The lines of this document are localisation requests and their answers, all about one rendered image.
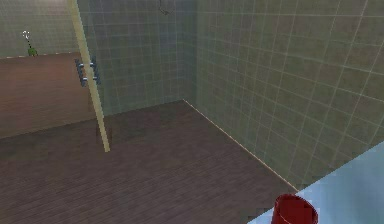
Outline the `pale blue bathtub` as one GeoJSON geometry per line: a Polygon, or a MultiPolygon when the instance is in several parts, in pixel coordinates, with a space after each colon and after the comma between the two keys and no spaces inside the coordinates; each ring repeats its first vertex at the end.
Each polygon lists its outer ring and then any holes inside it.
{"type": "MultiPolygon", "coordinates": [[[[384,224],[384,141],[294,195],[318,224],[384,224]]],[[[271,224],[273,209],[247,224],[271,224]]]]}

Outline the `dark red bin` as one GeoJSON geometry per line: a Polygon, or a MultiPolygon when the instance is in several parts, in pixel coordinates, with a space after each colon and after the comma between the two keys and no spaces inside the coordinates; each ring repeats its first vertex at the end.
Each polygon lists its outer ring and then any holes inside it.
{"type": "Polygon", "coordinates": [[[318,213],[302,197],[283,194],[275,200],[271,224],[318,224],[318,213]]]}

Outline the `glass shower door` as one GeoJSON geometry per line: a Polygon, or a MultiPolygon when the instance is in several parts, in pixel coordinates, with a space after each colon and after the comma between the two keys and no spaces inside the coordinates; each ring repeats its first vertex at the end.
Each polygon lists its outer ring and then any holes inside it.
{"type": "Polygon", "coordinates": [[[79,81],[82,86],[88,86],[93,108],[98,122],[99,133],[102,139],[104,151],[109,152],[110,144],[105,128],[104,113],[101,105],[101,100],[97,89],[97,83],[100,81],[99,77],[95,74],[97,66],[91,60],[91,56],[87,46],[87,40],[84,33],[83,23],[80,16],[78,1],[67,0],[67,2],[77,39],[77,44],[79,47],[79,52],[81,55],[81,59],[75,62],[76,69],[79,75],[79,81]]]}

